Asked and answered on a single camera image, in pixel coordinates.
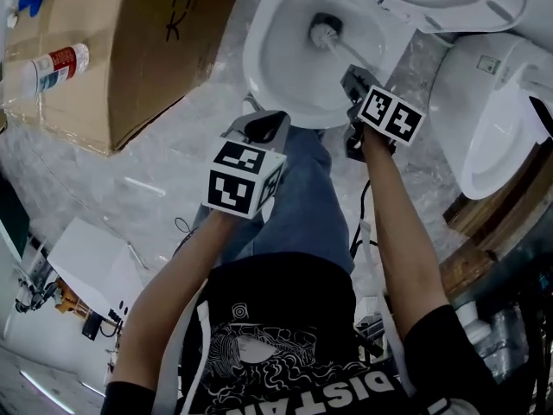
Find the white bottle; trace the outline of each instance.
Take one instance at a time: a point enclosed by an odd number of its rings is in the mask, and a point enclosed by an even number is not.
[[[0,107],[34,97],[38,93],[84,73],[90,56],[84,44],[76,44],[9,70],[0,81]]]

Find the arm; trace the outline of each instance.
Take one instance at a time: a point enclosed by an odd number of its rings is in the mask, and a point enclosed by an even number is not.
[[[211,212],[140,294],[121,335],[111,381],[157,389],[163,353],[182,311],[212,270],[238,219]]]
[[[434,247],[382,138],[365,127],[363,152],[372,184],[378,249],[397,325],[404,338],[434,309],[448,304]]]

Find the cardboard box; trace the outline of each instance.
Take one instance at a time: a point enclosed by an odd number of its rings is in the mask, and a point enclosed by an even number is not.
[[[45,0],[9,34],[6,72],[85,43],[91,62],[36,99],[11,105],[39,124],[109,156],[207,79],[235,0]]]

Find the toilet brush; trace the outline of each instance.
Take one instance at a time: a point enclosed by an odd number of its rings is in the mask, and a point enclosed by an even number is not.
[[[336,17],[319,12],[309,26],[309,37],[318,49],[328,49],[338,60],[348,66],[355,65],[370,69],[371,66],[351,46],[340,39],[344,23]]]

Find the blue jeans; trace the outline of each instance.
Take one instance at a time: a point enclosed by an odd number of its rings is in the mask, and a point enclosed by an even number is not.
[[[261,214],[244,220],[221,253],[219,264],[252,255],[304,252],[331,261],[351,274],[346,219],[330,179],[332,159],[316,131],[291,127],[284,147],[288,157],[275,206],[264,223]],[[209,215],[201,206],[193,229]]]

